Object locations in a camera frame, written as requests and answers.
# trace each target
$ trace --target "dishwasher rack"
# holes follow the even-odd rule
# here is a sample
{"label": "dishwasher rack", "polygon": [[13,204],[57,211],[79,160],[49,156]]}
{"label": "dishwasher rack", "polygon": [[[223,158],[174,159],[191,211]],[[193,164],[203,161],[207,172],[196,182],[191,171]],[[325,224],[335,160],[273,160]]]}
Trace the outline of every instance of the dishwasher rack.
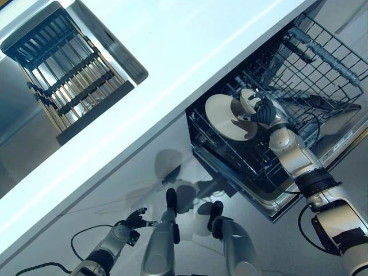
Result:
{"label": "dishwasher rack", "polygon": [[[363,94],[367,76],[367,61],[302,13],[188,108],[194,149],[204,148],[237,177],[271,193],[275,188],[261,165],[262,153],[268,148],[267,130],[259,125],[256,137],[245,142],[222,137],[206,118],[206,99],[214,94],[239,99],[243,88],[263,93],[281,104],[294,129],[312,147],[320,139],[320,125],[347,110],[361,108],[354,102]],[[267,174],[282,185],[288,175],[278,159],[271,151],[266,151],[264,158]]]}
{"label": "dishwasher rack", "polygon": [[244,64],[237,85],[278,101],[296,130],[346,110],[368,84],[368,62],[318,22],[302,13]]}

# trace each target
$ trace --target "cable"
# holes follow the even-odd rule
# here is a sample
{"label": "cable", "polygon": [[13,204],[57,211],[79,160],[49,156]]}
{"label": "cable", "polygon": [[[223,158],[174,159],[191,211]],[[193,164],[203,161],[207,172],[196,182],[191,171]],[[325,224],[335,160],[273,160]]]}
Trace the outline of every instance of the cable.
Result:
{"label": "cable", "polygon": [[208,246],[204,246],[203,244],[200,244],[199,242],[197,242],[197,241],[195,241],[195,240],[192,240],[191,242],[192,242],[192,243],[194,243],[194,244],[196,244],[196,245],[198,245],[198,246],[200,246],[200,247],[203,247],[204,249],[211,250],[211,251],[213,251],[213,252],[215,252],[215,253],[218,253],[218,254],[219,254],[219,255],[221,255],[221,256],[224,256],[224,254],[223,254],[223,253],[218,252],[217,250],[215,250],[215,249],[213,249],[213,248],[210,248],[210,247],[208,247]]}
{"label": "cable", "polygon": [[84,261],[83,258],[81,256],[79,256],[79,254],[75,251],[75,248],[74,248],[74,245],[73,245],[73,240],[75,237],[77,237],[79,234],[83,233],[83,232],[86,232],[88,230],[91,230],[93,228],[97,228],[97,227],[111,227],[112,228],[112,225],[109,225],[109,224],[100,224],[100,225],[95,225],[95,226],[92,226],[92,227],[89,227],[89,228],[86,228],[84,230],[81,230],[79,231],[78,233],[74,234],[74,236],[71,238],[70,240],[70,246],[71,246],[71,249],[73,250],[73,253],[74,255],[81,261]]}
{"label": "cable", "polygon": [[265,167],[265,153],[266,153],[266,151],[267,151],[267,148],[265,148],[264,151],[262,152],[262,157],[261,157],[261,159],[262,159],[262,168],[263,168],[263,173],[265,174],[267,180],[271,183],[271,185],[274,186],[276,188],[276,190],[282,191],[283,193],[287,193],[287,194],[301,194],[301,192],[299,192],[299,191],[287,191],[287,190],[284,190],[284,189],[280,188],[279,186],[277,186],[271,180],[271,178],[267,174],[266,167]]}
{"label": "cable", "polygon": [[310,243],[312,246],[316,247],[318,250],[320,250],[322,252],[325,252],[327,254],[330,254],[330,255],[334,255],[334,254],[328,252],[325,248],[319,247],[317,244],[315,244],[314,242],[312,242],[309,239],[309,237],[306,236],[306,234],[304,233],[303,229],[301,228],[301,217],[303,216],[305,210],[307,210],[308,207],[309,207],[308,205],[305,205],[303,207],[303,209],[300,211],[300,214],[299,214],[299,217],[298,217],[298,227],[299,227],[300,234],[303,235],[304,239],[306,239],[308,243]]}
{"label": "cable", "polygon": [[297,275],[297,274],[286,274],[286,273],[284,273],[284,272],[282,272],[282,271],[279,271],[279,270],[262,270],[263,272],[276,272],[276,273],[280,273],[280,274],[282,274],[283,276],[299,276],[299,275]]}
{"label": "cable", "polygon": [[305,112],[302,115],[305,115],[305,114],[311,115],[316,120],[316,122],[317,122],[317,136],[316,136],[316,139],[315,139],[315,141],[313,142],[313,145],[312,145],[312,147],[314,147],[317,144],[318,137],[320,136],[320,133],[321,133],[321,122],[320,122],[320,120],[318,119],[318,117],[315,114],[313,114],[311,112]]}
{"label": "cable", "polygon": [[39,264],[38,266],[32,266],[32,267],[28,267],[27,269],[23,269],[21,271],[19,271],[15,276],[19,276],[23,273],[32,271],[32,270],[36,270],[36,269],[40,269],[42,267],[45,266],[57,266],[58,268],[60,268],[61,270],[63,270],[66,274],[71,274],[72,271],[67,270],[62,264],[60,263],[54,263],[54,262],[49,262],[49,263],[43,263],[43,264]]}

